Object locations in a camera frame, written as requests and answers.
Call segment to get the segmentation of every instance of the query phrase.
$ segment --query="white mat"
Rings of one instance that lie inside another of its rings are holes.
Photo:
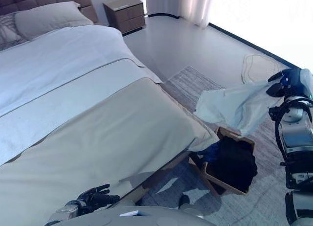
[[[244,58],[243,83],[266,81],[272,75],[288,68],[271,57],[260,54],[249,54]]]

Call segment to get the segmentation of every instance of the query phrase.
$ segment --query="rug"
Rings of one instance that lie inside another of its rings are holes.
[[[192,67],[161,86],[191,112],[203,90],[221,88]],[[279,165],[282,156],[274,139],[274,123],[267,118],[250,138],[256,142],[258,175],[247,196],[226,191],[220,198],[215,197],[184,160],[142,198],[142,204],[177,209],[179,198],[187,194],[205,218],[216,225],[288,225],[285,172]]]

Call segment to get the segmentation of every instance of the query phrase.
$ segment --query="bed sheet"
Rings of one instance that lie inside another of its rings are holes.
[[[1,223],[41,226],[56,209],[105,183],[122,197],[181,151],[217,140],[159,85],[140,79],[0,167]]]

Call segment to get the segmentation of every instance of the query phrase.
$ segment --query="headboard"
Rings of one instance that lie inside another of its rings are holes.
[[[75,1],[81,5],[80,11],[94,23],[98,22],[97,14],[91,0],[0,0],[0,15],[28,10],[34,7],[56,2]]]

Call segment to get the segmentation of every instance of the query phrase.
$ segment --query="baseboard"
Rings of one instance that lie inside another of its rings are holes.
[[[168,13],[154,13],[154,14],[148,15],[148,17],[156,17],[156,16],[167,16],[167,17],[172,17],[172,18],[175,18],[175,19],[179,19],[180,18],[180,16],[175,16],[173,14],[168,14]]]
[[[209,26],[214,28],[214,29],[216,29],[216,30],[218,30],[218,31],[220,31],[220,32],[222,32],[222,33],[224,33],[224,34],[226,34],[226,35],[228,35],[228,36],[230,36],[230,37],[232,37],[232,38],[234,38],[234,39],[236,39],[236,40],[238,40],[238,41],[240,41],[240,42],[242,42],[242,43],[244,43],[244,44],[246,44],[246,45],[248,45],[248,46],[250,46],[250,47],[252,47],[252,48],[254,48],[254,49],[256,49],[256,50],[258,50],[258,51],[260,51],[260,52],[262,52],[262,53],[264,53],[265,55],[275,59],[276,61],[278,61],[278,62],[280,62],[280,63],[282,63],[282,64],[284,64],[284,65],[286,65],[286,66],[288,66],[290,68],[298,68],[298,66],[296,66],[296,65],[294,65],[294,64],[292,64],[292,63],[290,63],[290,62],[288,62],[286,60],[284,60],[283,58],[281,58],[281,57],[279,57],[279,56],[277,56],[277,55],[275,55],[275,54],[273,54],[273,53],[271,53],[271,52],[269,52],[269,51],[267,51],[267,50],[265,50],[265,49],[255,45],[255,44],[253,44],[253,43],[251,43],[251,42],[249,42],[249,41],[247,41],[247,40],[245,40],[243,38],[240,38],[239,36],[237,36],[237,35],[235,35],[233,33],[230,33],[227,30],[224,30],[223,28],[218,27],[217,25],[209,23]]]

